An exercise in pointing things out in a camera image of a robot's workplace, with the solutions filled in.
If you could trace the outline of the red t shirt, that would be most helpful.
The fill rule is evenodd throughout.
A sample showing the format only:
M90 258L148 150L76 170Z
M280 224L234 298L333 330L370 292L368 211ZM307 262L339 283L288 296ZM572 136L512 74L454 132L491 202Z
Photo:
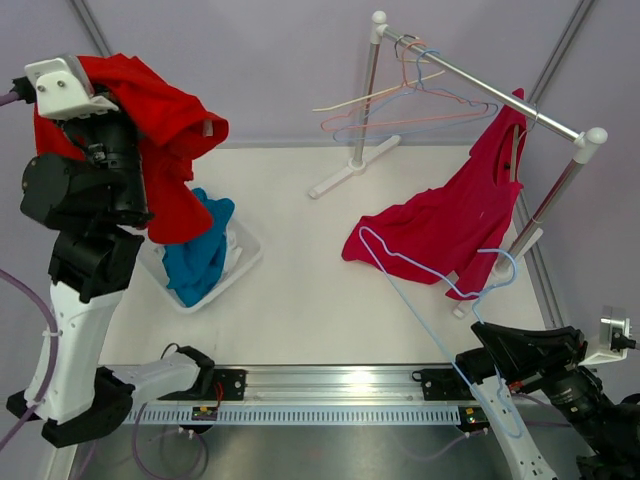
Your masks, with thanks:
M140 170L101 168L83 159L62 131L64 121L34 107L37 156L23 175L23 214L51 230L144 228L159 244L182 244L213 225L187 184L193 163L228 136L229 123L170 85L137 57L77 57L91 85L105 85L139 132Z

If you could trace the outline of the blue t shirt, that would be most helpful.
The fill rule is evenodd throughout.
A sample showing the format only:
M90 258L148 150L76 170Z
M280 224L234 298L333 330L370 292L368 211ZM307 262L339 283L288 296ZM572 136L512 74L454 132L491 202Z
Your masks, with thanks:
M162 258L167 288L185 307L203 300L221 279L229 250L227 227L235 211L234 202L228 198L209 198L200 187L192 193L212 216L213 225L184 244L165 246Z

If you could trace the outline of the white t shirt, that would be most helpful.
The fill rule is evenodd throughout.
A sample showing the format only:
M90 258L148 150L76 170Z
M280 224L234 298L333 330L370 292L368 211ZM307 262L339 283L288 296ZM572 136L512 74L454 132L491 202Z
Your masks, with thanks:
M243 248L238 243L236 231L234 229L226 229L225 241L226 250L223 261L222 278L228 276L235 269L243 252Z

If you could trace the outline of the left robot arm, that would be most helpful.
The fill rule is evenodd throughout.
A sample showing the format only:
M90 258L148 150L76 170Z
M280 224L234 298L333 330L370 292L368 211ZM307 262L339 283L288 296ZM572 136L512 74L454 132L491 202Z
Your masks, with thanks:
M214 361L190 346L137 367L99 362L152 215L137 128L107 89L96 100L97 112L82 108L54 122L80 158L41 153L21 180L21 212L57 238L39 363L6 407L22 422L40 421L42 437L57 448L108 436L143 403L200 400L214 387Z

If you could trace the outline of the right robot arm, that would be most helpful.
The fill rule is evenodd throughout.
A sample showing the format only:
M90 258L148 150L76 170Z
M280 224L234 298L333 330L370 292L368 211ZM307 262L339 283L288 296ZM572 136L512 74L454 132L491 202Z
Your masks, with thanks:
M541 391L591 448L576 464L583 479L639 476L639 399L619 404L604 393L601 380L582 362L588 343L574 327L522 330L477 321L471 330L479 348L460 353L452 384L481 405L516 474L540 465L534 443L511 394ZM525 452L528 460L519 458Z

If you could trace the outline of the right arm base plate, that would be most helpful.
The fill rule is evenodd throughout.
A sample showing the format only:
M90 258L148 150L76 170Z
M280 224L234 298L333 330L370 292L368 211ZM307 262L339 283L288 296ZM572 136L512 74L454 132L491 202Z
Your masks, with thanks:
M474 397L468 385L453 368L424 368L411 374L420 384L425 401L466 401Z

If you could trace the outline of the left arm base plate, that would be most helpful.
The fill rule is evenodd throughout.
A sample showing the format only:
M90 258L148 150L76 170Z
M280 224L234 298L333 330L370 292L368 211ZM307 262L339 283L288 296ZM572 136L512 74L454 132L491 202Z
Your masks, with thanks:
M196 400L239 402L245 397L248 372L240 368L215 368L196 389Z

